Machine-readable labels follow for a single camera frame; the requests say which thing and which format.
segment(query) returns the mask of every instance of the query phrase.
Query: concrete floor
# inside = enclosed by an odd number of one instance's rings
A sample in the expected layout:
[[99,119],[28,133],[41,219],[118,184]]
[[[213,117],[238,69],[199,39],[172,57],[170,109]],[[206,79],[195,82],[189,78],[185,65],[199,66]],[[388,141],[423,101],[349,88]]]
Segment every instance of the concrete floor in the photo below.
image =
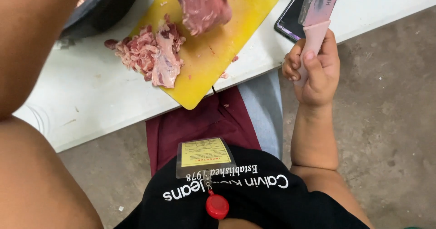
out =
[[[338,46],[334,99],[340,172],[376,228],[436,228],[436,6]],[[297,102],[281,77],[284,162]],[[150,180],[145,122],[60,154],[106,228]]]

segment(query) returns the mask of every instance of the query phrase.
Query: maroon shorts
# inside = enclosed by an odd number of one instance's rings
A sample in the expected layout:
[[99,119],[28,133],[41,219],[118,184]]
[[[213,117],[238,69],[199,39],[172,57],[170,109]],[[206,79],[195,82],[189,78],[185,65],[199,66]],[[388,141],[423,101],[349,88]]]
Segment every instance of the maroon shorts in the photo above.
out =
[[150,119],[146,129],[152,176],[177,155],[180,142],[223,137],[228,145],[260,150],[236,86],[204,98],[193,110],[179,108]]

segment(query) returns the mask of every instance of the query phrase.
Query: light blue cloth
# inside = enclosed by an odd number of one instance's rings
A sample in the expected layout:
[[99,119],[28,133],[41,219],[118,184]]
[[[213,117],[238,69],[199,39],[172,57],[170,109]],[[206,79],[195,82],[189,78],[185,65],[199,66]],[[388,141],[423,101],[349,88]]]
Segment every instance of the light blue cloth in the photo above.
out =
[[283,109],[279,74],[273,70],[238,85],[262,150],[282,159]]

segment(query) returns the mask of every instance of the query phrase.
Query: id badge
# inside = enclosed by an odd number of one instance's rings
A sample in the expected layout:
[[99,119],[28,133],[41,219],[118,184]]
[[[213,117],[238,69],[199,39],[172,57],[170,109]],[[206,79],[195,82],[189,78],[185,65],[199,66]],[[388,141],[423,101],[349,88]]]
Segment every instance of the id badge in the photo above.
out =
[[203,170],[236,168],[235,160],[222,137],[179,143],[176,178],[201,178]]

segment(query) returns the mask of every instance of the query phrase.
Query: fingernail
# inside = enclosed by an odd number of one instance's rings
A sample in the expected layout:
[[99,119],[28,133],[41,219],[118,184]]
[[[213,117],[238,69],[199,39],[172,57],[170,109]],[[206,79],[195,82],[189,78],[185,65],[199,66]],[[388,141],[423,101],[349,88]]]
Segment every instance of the fingernail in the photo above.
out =
[[313,59],[313,57],[315,57],[315,53],[313,51],[309,51],[308,53],[306,53],[307,60],[311,60]]

